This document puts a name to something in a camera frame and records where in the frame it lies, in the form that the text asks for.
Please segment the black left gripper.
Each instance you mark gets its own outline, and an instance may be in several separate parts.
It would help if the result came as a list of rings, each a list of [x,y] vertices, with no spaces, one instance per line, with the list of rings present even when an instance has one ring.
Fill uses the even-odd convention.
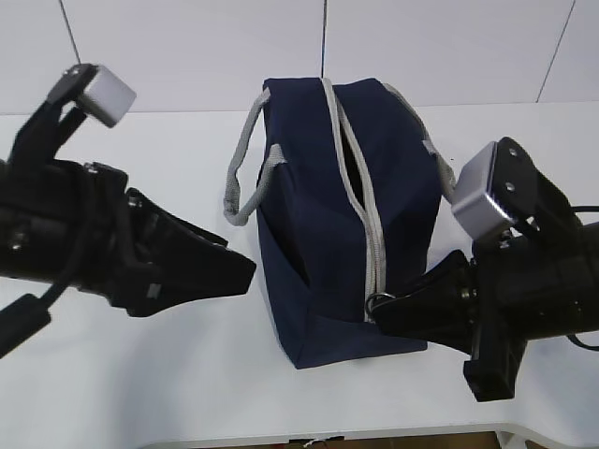
[[[256,263],[156,206],[102,164],[1,164],[1,274],[105,297],[132,317],[245,294]]]

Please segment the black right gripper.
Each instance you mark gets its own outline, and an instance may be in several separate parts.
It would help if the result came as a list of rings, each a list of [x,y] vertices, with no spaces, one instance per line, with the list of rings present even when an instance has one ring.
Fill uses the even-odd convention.
[[[575,220],[571,234],[543,243],[476,243],[473,258],[453,251],[399,291],[375,294],[373,322],[469,355],[463,374],[477,401],[511,399],[529,341],[598,328],[598,224]]]

